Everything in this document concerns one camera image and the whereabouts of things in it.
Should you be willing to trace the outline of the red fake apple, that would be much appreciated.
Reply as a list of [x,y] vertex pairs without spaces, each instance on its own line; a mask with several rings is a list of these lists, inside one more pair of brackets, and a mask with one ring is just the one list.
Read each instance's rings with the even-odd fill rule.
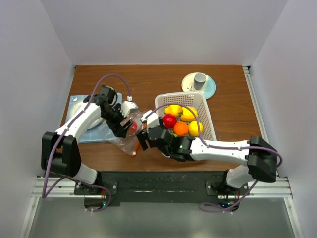
[[133,123],[129,127],[128,131],[131,132],[131,133],[135,133],[137,131],[137,129],[138,129],[138,124],[135,121],[133,121]]

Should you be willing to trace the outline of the clear zip top bag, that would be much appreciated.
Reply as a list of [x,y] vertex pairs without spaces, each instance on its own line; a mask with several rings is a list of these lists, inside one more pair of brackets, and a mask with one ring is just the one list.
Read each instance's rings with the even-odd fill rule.
[[[136,111],[134,113],[130,113],[127,116],[127,119],[124,122],[122,122],[121,124],[123,125],[126,121],[131,119],[132,122],[135,121],[138,124],[137,131],[139,131],[144,126],[144,124],[141,122],[141,117],[144,113],[145,112],[142,112],[142,111]],[[131,133],[128,131],[125,138],[118,138],[113,134],[111,129],[108,129],[108,131],[105,134],[105,139],[106,139],[106,141],[116,145],[124,153],[131,155],[131,156],[136,156],[137,150],[139,147],[139,141],[138,141],[135,133]]]

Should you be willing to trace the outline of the small red fake fruit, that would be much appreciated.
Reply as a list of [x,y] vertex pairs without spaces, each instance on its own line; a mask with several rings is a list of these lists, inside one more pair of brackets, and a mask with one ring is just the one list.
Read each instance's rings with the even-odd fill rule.
[[166,128],[174,128],[174,126],[177,124],[177,118],[174,115],[166,114],[163,117],[163,122]]

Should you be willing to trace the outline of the orange fake fruit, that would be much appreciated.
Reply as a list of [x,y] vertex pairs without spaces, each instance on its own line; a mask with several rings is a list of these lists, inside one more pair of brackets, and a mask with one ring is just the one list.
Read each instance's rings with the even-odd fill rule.
[[186,136],[188,134],[188,125],[187,123],[180,121],[173,127],[173,132],[177,136]]

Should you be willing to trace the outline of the yellow fake bell pepper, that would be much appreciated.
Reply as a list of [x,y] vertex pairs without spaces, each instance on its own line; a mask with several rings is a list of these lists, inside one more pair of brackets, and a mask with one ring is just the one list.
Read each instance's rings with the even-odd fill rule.
[[164,109],[164,112],[165,112],[165,114],[167,114],[167,115],[173,115],[173,116],[175,116],[175,117],[178,117],[178,116],[180,116],[181,113],[182,113],[182,107],[181,107],[180,105],[172,104],[172,105],[166,107],[166,108]]

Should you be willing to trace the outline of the yellow fake lemon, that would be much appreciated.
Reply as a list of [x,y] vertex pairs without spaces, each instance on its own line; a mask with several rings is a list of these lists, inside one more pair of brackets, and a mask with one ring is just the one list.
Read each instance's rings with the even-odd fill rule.
[[194,137],[198,137],[200,133],[203,133],[204,126],[201,122],[197,123],[197,121],[192,121],[188,125],[189,134]]

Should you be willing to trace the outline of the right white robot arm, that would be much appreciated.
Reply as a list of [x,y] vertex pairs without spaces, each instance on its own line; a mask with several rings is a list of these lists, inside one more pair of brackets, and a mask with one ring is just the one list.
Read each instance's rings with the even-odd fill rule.
[[259,136],[235,142],[208,141],[192,136],[176,137],[157,126],[138,131],[136,137],[143,150],[157,148],[166,157],[180,162],[216,160],[238,164],[225,172],[218,186],[227,195],[253,180],[276,181],[277,151]]

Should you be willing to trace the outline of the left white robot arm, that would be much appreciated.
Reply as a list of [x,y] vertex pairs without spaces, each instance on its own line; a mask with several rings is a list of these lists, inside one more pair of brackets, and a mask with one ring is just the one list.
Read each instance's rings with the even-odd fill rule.
[[138,106],[128,96],[123,103],[116,101],[117,93],[111,87],[102,86],[98,94],[87,96],[80,110],[55,132],[46,132],[42,137],[41,167],[45,171],[42,197],[48,196],[50,173],[62,175],[81,183],[91,194],[103,189],[100,172],[86,166],[81,159],[79,142],[91,124],[99,118],[106,121],[109,129],[118,138],[125,138],[132,120],[128,115]]

